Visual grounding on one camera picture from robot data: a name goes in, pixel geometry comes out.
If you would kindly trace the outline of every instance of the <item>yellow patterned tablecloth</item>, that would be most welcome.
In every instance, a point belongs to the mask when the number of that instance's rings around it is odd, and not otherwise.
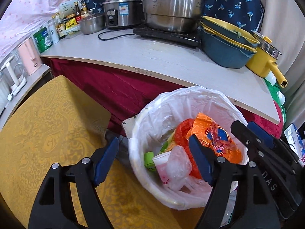
[[[0,193],[26,228],[51,164],[75,164],[104,146],[109,119],[106,109],[63,76],[45,84],[10,118],[0,133]],[[75,184],[71,193],[78,222],[86,225]],[[202,212],[163,206],[117,160],[97,193],[115,229],[194,228]]]

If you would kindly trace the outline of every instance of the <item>pot lid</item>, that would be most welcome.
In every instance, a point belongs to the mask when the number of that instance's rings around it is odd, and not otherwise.
[[[87,21],[87,20],[98,18],[100,16],[104,16],[104,14],[91,14],[91,15],[88,15],[87,17],[81,19],[80,21]]]
[[[252,31],[252,33],[254,38],[256,38],[260,42],[258,46],[270,56],[275,59],[278,59],[278,55],[282,55],[282,53],[271,44],[272,40],[269,39],[267,36],[263,36],[262,34],[255,31]]]

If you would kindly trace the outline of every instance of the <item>white plastic bag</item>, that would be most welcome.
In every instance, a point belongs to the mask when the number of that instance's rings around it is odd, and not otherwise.
[[[204,199],[182,191],[174,192],[163,187],[154,173],[144,167],[144,153],[159,153],[162,144],[173,130],[184,120],[196,118],[199,112],[211,117],[225,129],[243,154],[240,164],[248,162],[247,148],[231,133],[233,121],[239,120],[247,125],[241,112],[219,91],[201,86],[181,88],[172,92],[162,93],[145,106],[135,120],[132,138],[128,141],[129,160],[132,169],[142,184],[162,204],[177,210],[204,207],[209,199],[210,191],[206,189]],[[231,191],[237,182],[233,182]]]

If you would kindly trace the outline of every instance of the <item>rice cooker label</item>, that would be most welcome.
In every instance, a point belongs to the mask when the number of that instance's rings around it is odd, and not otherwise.
[[[128,3],[127,2],[121,2],[119,3],[120,8],[120,15],[128,15],[129,9],[128,9]]]

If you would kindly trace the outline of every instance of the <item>metal bolt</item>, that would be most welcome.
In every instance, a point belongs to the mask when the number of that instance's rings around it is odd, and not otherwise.
[[[226,159],[224,157],[218,157],[217,161],[220,163],[224,163],[226,161]]]
[[[90,158],[84,157],[84,158],[81,160],[81,162],[82,162],[83,164],[87,164],[87,163],[90,162]]]
[[[58,164],[58,163],[52,164],[52,169],[57,169],[58,167],[59,167],[59,164]]]
[[[256,167],[256,163],[254,163],[254,162],[249,162],[249,166],[251,167],[251,168],[254,168],[254,167]]]

